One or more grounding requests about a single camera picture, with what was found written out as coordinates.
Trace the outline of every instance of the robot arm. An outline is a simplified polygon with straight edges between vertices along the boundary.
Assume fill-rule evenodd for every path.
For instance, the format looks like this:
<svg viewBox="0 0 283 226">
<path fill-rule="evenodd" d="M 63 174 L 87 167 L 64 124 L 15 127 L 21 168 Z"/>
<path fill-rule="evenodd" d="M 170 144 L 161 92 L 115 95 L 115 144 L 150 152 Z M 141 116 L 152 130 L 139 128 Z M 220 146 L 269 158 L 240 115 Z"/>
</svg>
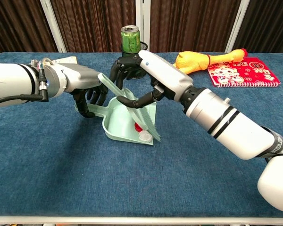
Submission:
<svg viewBox="0 0 283 226">
<path fill-rule="evenodd" d="M 28 101 L 47 102 L 63 92 L 73 95 L 78 111 L 84 117 L 94 117 L 88 111 L 85 94 L 92 104 L 102 105 L 108 89 L 98 79 L 99 72 L 78 64 L 53 64 L 37 67 L 31 64 L 0 64 L 0 107 Z"/>
<path fill-rule="evenodd" d="M 126 65 L 122 61 L 119 58 L 116 64 L 124 70 Z M 151 52 L 140 51 L 130 63 L 150 75 L 154 90 L 138 100 L 118 97 L 121 103 L 139 108 L 167 97 L 180 102 L 189 118 L 237 157 L 244 160 L 271 158 L 258 181 L 258 190 L 272 206 L 283 211 L 283 137 L 280 134 L 257 125 L 231 106 L 228 98 L 223 100 L 207 88 L 194 87 L 189 76 Z M 112 80 L 122 85 L 124 77 L 120 70 L 115 65 L 112 69 Z"/>
</svg>

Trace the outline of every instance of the red notebook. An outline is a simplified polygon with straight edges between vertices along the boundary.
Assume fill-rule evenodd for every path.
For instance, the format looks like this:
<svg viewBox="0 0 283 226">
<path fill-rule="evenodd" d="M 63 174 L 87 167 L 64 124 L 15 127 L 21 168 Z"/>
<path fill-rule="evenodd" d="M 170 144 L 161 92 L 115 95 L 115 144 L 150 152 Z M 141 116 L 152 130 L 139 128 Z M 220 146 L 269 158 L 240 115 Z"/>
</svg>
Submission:
<svg viewBox="0 0 283 226">
<path fill-rule="evenodd" d="M 258 58 L 246 57 L 239 63 L 214 64 L 208 67 L 216 87 L 276 87 L 279 79 Z"/>
</svg>

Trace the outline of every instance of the table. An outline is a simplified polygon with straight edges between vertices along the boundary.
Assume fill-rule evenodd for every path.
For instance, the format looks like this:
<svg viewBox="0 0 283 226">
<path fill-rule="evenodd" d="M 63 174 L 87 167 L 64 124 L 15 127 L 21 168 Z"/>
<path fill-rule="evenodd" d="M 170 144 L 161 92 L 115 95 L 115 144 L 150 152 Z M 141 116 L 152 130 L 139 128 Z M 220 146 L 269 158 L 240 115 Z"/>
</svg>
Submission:
<svg viewBox="0 0 283 226">
<path fill-rule="evenodd" d="M 159 53 L 174 62 L 177 53 Z M 0 54 L 0 63 L 77 56 L 109 76 L 120 53 Z M 277 88 L 214 88 L 206 71 L 192 75 L 259 125 L 283 135 L 283 54 L 250 53 L 278 76 Z M 137 97 L 150 79 L 125 81 Z M 109 92 L 104 105 L 113 97 Z M 259 194 L 264 159 L 240 160 L 186 117 L 157 104 L 154 145 L 105 136 L 102 118 L 86 119 L 64 93 L 48 103 L 0 108 L 0 223 L 283 224 L 283 212 Z"/>
</svg>

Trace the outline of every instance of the brown curtain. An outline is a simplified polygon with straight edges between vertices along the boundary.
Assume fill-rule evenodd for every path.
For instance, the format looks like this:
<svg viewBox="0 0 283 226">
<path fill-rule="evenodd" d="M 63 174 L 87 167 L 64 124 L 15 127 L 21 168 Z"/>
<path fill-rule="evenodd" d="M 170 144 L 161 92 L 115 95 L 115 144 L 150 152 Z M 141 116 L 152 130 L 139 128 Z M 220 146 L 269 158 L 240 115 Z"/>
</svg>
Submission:
<svg viewBox="0 0 283 226">
<path fill-rule="evenodd" d="M 0 53 L 56 52 L 39 0 L 0 0 Z"/>
<path fill-rule="evenodd" d="M 68 52 L 120 52 L 121 27 L 135 24 L 135 0 L 51 0 Z"/>
<path fill-rule="evenodd" d="M 234 48 L 283 53 L 283 0 L 251 0 Z"/>
<path fill-rule="evenodd" d="M 150 51 L 224 52 L 240 0 L 152 0 Z"/>
</svg>

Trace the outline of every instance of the yellow rubber chicken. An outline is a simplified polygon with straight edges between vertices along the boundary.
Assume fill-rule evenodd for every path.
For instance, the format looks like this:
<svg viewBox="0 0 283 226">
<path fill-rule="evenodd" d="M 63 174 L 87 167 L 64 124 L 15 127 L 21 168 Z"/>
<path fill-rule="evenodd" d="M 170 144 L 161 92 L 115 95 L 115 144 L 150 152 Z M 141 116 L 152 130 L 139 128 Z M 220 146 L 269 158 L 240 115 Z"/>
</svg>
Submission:
<svg viewBox="0 0 283 226">
<path fill-rule="evenodd" d="M 247 51 L 243 48 L 236 49 L 230 53 L 222 54 L 218 56 L 185 51 L 178 54 L 173 66 L 175 66 L 185 74 L 190 74 L 192 72 L 206 70 L 208 66 L 217 63 L 241 62 L 244 59 L 244 57 L 247 57 L 247 54 L 248 54 Z"/>
</svg>

